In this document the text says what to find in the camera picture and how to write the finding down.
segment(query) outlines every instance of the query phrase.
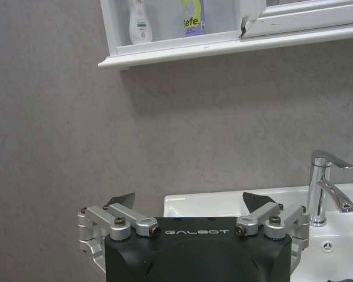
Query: bolt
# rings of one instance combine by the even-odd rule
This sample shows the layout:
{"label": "bolt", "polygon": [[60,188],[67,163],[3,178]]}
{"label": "bolt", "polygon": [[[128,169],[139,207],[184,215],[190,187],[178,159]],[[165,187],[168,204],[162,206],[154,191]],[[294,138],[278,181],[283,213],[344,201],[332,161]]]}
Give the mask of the bolt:
{"label": "bolt", "polygon": [[279,216],[270,216],[269,217],[269,223],[271,225],[280,225],[281,224],[281,218]]}
{"label": "bolt", "polygon": [[237,226],[235,226],[234,228],[234,232],[235,234],[237,234],[239,237],[243,237],[246,235],[247,233],[247,229],[243,224],[239,224]]}
{"label": "bolt", "polygon": [[124,226],[125,225],[125,218],[122,216],[118,216],[115,218],[114,224],[116,226]]}
{"label": "bolt", "polygon": [[151,237],[155,237],[161,234],[161,228],[158,225],[153,225],[150,229],[149,229],[149,235]]}

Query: chrome faucet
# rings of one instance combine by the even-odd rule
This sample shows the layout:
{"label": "chrome faucet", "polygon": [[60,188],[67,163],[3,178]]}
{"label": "chrome faucet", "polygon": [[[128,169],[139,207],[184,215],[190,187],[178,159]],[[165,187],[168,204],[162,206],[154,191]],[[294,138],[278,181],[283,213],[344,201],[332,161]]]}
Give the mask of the chrome faucet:
{"label": "chrome faucet", "polygon": [[313,151],[311,156],[311,174],[308,190],[307,209],[310,213],[311,226],[325,226],[325,195],[331,196],[336,208],[341,213],[353,212],[353,202],[339,188],[332,184],[332,164],[340,169],[351,169],[353,165],[327,153],[325,151]]}

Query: faucet handle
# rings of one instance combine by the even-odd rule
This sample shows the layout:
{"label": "faucet handle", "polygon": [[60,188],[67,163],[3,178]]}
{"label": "faucet handle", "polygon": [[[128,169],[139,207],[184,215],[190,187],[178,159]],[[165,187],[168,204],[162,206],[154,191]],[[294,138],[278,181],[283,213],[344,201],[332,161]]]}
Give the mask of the faucet handle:
{"label": "faucet handle", "polygon": [[334,164],[340,169],[353,168],[353,164],[347,163],[338,157],[335,157],[334,155],[322,150],[313,151],[311,155],[311,163],[314,166],[321,167],[330,167],[332,164]]}

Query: white bottle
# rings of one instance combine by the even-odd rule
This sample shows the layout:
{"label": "white bottle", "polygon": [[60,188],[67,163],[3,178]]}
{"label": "white bottle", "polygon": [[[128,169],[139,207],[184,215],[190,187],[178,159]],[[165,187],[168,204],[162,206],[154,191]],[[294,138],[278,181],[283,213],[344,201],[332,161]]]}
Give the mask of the white bottle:
{"label": "white bottle", "polygon": [[146,14],[144,0],[127,0],[129,4],[129,37],[133,44],[151,42],[152,28]]}

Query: bathroom sink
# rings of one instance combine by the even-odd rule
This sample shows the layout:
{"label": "bathroom sink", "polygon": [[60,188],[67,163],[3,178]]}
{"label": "bathroom sink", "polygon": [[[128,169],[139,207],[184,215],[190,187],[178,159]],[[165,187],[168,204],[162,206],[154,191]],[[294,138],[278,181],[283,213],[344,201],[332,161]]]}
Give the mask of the bathroom sink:
{"label": "bathroom sink", "polygon": [[[337,185],[353,200],[353,184]],[[308,187],[286,187],[246,192],[267,195],[288,207],[306,205]],[[165,217],[218,217],[248,214],[243,191],[182,194],[165,197]],[[310,228],[309,247],[291,276],[292,282],[353,279],[353,213],[339,213],[327,199],[327,225]]]}

